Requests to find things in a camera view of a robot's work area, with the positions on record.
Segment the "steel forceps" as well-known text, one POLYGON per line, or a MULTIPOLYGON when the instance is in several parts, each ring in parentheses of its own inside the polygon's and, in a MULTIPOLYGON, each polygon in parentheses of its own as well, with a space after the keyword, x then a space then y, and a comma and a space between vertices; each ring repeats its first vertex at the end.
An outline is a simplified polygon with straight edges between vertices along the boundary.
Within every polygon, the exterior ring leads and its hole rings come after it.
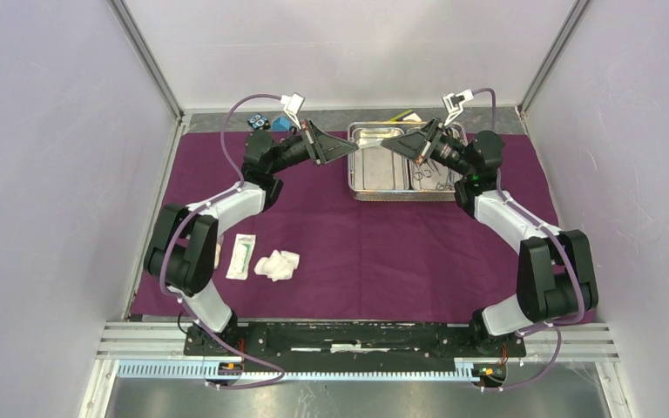
POLYGON ((357 143, 359 149, 368 149, 372 147, 378 147, 381 145, 382 145, 382 139, 379 138, 376 140, 371 139, 370 141, 363 140, 357 143))

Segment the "metal mesh instrument tray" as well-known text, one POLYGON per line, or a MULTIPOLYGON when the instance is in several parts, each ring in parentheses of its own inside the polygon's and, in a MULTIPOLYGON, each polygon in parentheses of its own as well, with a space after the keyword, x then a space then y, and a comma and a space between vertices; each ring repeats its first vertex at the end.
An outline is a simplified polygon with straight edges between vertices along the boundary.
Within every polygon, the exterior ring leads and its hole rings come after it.
MULTIPOLYGON (((395 123, 389 121, 354 122, 348 127, 348 132, 353 125, 388 125, 403 129, 403 134, 419 131, 425 122, 421 123, 395 123)), ((349 189, 354 199, 359 201, 380 202, 450 202, 454 197, 454 184, 461 175, 435 161, 437 149, 435 149, 428 161, 416 165, 414 159, 404 158, 409 169, 409 188, 401 192, 355 192, 349 189)))

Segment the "purple cloth wrap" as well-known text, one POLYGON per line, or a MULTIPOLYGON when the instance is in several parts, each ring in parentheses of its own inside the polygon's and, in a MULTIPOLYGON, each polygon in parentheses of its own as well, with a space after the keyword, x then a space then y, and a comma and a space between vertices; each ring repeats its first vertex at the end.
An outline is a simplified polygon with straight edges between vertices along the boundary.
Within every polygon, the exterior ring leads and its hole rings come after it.
MULTIPOLYGON (((528 212, 559 224, 530 139, 502 137, 503 189, 528 212)), ((224 234, 213 283, 239 317, 466 323, 476 309, 515 292, 517 255, 487 226, 454 202, 357 201, 346 169, 342 158, 285 170, 276 204, 224 234), (251 266, 275 249, 298 253, 293 278, 227 279, 237 234, 256 236, 251 266)), ((201 201, 237 179, 218 133, 188 133, 163 204, 201 201)))

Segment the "white gauze wad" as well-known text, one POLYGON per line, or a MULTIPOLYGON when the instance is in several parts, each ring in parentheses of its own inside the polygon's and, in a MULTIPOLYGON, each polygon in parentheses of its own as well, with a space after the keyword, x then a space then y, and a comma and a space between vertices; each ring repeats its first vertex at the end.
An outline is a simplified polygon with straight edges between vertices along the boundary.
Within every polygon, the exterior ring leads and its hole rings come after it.
POLYGON ((300 264, 300 259, 301 256, 298 253, 273 250, 268 257, 258 260, 253 271, 273 282, 290 280, 300 264))

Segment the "suture packet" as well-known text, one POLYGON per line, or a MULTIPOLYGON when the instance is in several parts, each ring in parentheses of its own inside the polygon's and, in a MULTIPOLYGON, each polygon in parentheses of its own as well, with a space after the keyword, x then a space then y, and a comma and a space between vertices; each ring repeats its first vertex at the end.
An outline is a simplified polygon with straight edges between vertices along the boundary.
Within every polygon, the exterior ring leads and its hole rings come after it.
POLYGON ((246 280, 250 261, 256 244, 254 234, 237 234, 233 243, 233 251, 226 278, 229 280, 246 280))

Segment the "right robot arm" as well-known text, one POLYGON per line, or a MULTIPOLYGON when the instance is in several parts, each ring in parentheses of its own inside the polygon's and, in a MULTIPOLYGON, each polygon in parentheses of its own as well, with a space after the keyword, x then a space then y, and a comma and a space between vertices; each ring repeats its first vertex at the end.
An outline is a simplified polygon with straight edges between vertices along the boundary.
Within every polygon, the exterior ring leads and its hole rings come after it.
POLYGON ((597 307, 598 284, 587 235, 542 220, 503 189, 505 143, 499 134, 483 130, 462 143, 434 118, 418 131, 386 138, 381 145, 415 165, 435 161, 458 173, 456 204, 517 253, 516 291, 476 310, 470 320, 468 342, 475 353, 493 354, 503 337, 575 325, 597 307))

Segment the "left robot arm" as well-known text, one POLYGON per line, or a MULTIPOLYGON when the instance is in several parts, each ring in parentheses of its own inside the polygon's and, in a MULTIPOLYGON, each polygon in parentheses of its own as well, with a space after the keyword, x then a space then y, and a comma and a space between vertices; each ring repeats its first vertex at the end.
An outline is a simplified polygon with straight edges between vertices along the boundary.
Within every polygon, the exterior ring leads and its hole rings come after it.
POLYGON ((239 343, 238 330, 229 325, 235 314, 212 280, 218 238, 276 203, 283 187, 278 172, 306 161, 327 165, 358 148, 311 121, 301 122, 295 134, 282 140, 269 131, 253 131, 245 141, 240 181, 200 202, 160 209, 143 269, 159 281, 162 293, 176 297, 198 321, 216 354, 230 354, 239 343))

